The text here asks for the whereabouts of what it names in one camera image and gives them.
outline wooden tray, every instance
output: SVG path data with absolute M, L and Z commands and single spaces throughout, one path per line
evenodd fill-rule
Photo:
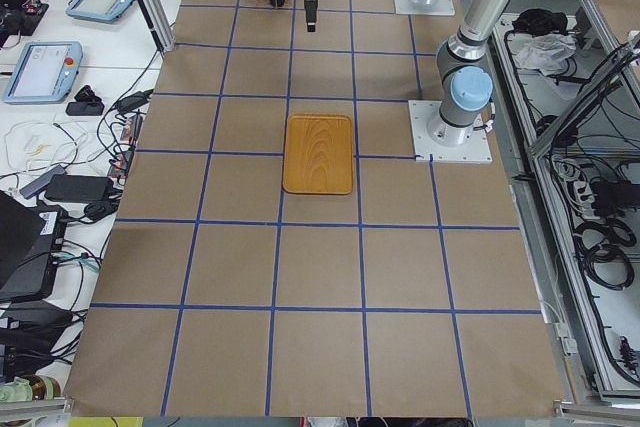
M 282 186 L 291 194 L 350 194 L 353 191 L 351 119 L 331 114 L 289 116 Z

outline white mounting plate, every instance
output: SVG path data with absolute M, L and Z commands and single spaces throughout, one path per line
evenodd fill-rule
M 467 142 L 458 147 L 447 147 L 437 143 L 427 133 L 427 121 L 440 108 L 440 101 L 410 100 L 411 133 L 416 162 L 458 162 L 470 164 L 490 164 L 491 150 L 484 130 L 474 130 Z M 478 114 L 474 126 L 483 125 Z
M 396 14 L 416 14 L 416 15 L 447 15 L 456 14 L 453 7 L 453 0 L 436 0 L 429 5 L 414 4 L 409 0 L 394 0 L 396 4 Z

